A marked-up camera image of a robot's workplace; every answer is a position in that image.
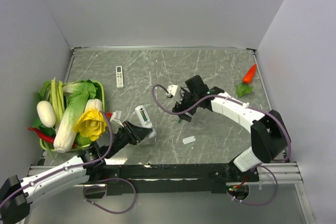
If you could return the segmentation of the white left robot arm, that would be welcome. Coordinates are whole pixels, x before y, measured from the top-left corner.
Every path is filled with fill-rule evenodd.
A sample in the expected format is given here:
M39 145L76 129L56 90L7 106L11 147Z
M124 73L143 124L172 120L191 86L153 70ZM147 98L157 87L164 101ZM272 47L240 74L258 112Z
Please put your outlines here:
M106 159L126 145L137 145L153 133L151 127L139 127L125 121L116 134L100 137L70 160L31 177L7 178L1 186L1 222L18 223L30 210L55 194L74 185L98 183L103 179Z

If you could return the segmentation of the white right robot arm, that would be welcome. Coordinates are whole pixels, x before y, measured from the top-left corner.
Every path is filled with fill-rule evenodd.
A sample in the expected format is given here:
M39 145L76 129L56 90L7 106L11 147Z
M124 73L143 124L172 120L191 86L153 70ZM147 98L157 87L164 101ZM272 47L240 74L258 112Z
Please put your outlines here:
M167 96L176 101L173 113L181 113L199 102L187 113L180 114L180 120L191 121L197 108L203 108L231 119L250 133L251 147L230 162L229 175L233 180L243 180L248 170L274 161L288 147L289 139L285 137L285 126L277 111L253 110L248 103L232 98L221 88L210 89L199 75L189 78L185 84L185 88L178 85L167 88Z

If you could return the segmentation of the white battery cover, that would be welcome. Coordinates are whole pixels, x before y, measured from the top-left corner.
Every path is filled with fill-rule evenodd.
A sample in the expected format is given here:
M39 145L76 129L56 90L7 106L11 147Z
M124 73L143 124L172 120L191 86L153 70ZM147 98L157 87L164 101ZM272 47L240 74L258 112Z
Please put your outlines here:
M193 143L195 141L196 141L195 136L190 136L190 137L186 137L186 138L182 139L182 142L183 142L184 145Z

